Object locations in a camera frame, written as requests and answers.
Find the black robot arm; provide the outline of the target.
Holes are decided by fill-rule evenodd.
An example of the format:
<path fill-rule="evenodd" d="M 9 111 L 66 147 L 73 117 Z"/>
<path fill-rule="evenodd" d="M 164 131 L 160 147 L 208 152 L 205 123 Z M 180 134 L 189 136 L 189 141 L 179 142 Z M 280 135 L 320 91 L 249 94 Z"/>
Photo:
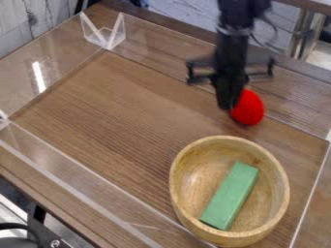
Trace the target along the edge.
<path fill-rule="evenodd" d="M 215 53 L 185 62 L 185 82 L 193 84 L 209 79 L 216 90 L 217 106 L 229 110 L 237 105 L 249 81 L 245 66 L 255 20 L 261 19 L 272 29 L 275 26 L 265 17 L 271 0 L 217 0 L 217 7 Z"/>

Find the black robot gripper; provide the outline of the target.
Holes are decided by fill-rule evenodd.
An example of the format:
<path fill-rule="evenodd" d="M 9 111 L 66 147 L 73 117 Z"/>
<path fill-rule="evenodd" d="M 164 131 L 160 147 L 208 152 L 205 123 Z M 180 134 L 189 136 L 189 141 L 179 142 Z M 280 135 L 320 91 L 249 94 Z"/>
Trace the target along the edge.
<path fill-rule="evenodd" d="M 275 60 L 271 56 L 261 56 L 251 60 L 240 58 L 233 62 L 229 60 L 221 62 L 216 55 L 199 57 L 185 62 L 185 83 L 195 84 L 209 80 L 216 89 L 219 108 L 231 109 L 237 105 L 249 76 L 271 77 L 273 64 Z M 265 66 L 267 70 L 247 74 L 245 66 Z"/>

